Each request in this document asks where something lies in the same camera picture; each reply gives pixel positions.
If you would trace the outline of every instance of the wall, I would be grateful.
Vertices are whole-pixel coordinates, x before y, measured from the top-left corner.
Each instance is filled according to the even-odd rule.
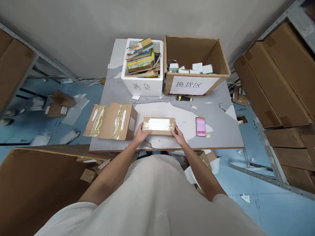
[[[290,0],[1,0],[0,22],[79,77],[106,76],[115,38],[220,38],[235,60]]]

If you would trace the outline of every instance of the white shirt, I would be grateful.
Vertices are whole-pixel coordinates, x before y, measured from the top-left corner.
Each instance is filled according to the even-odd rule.
[[[209,202],[178,161],[152,155],[135,161],[124,183],[101,205],[79,202],[57,212],[35,236],[266,235],[228,196]]]

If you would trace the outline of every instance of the white foam box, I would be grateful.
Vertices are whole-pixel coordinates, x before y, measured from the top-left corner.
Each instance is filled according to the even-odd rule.
[[[125,56],[127,55],[127,48],[134,45],[137,42],[140,42],[142,39],[127,39],[127,45],[125,50]],[[125,77],[128,75],[127,62],[124,60],[122,66],[121,78],[125,85],[127,86],[129,92],[133,96],[162,96],[162,87],[163,87],[163,41],[161,40],[152,40],[154,46],[154,52],[160,52],[160,74],[158,78],[130,78]]]

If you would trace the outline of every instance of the table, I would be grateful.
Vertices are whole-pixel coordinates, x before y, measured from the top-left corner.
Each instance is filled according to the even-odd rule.
[[[115,40],[100,105],[109,106],[112,102],[121,104],[136,102],[121,79],[126,42],[126,39]],[[138,112],[136,128],[143,121],[144,116],[174,117],[188,144],[195,150],[244,148],[226,81],[222,82],[207,97],[194,97],[194,101],[191,102],[177,101],[175,96],[142,96],[139,101],[166,98],[170,98],[171,101],[134,104]],[[196,117],[205,118],[207,134],[210,135],[210,138],[196,137]],[[130,142],[92,138],[89,150],[90,152],[120,152]],[[146,142],[138,147],[138,150],[169,151],[181,150],[181,147],[172,136],[150,135]]]

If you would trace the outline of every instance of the power strip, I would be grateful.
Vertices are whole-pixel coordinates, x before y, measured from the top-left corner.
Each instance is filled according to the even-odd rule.
[[[72,84],[73,80],[70,78],[61,79],[62,84]]]

